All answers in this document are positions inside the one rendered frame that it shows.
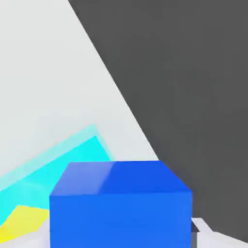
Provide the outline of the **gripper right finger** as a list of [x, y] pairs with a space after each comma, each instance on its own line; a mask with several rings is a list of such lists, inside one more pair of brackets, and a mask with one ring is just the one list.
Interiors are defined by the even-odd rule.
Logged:
[[192, 218], [191, 248], [248, 248], [248, 243], [213, 231], [202, 218]]

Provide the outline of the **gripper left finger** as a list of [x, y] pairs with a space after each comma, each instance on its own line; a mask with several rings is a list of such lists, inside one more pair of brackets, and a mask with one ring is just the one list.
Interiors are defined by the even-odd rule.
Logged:
[[49, 218], [35, 232], [0, 244], [0, 248], [49, 248]]

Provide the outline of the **small blue cube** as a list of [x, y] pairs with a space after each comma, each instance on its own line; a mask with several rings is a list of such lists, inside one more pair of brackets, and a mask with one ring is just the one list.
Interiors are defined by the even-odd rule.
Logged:
[[49, 196], [50, 248], [190, 248], [192, 192], [162, 161], [68, 164]]

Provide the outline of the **small yellow cube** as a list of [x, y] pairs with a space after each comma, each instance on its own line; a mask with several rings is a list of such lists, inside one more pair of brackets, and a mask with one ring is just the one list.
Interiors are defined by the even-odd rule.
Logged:
[[0, 226], [0, 244], [37, 231], [48, 217], [48, 209], [18, 205]]

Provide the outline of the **large cyan box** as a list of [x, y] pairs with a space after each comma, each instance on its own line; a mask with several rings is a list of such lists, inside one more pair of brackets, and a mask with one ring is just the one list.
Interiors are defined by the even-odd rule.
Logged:
[[49, 195], [70, 162], [111, 161], [114, 157], [90, 125], [0, 177], [0, 226], [18, 205], [48, 209]]

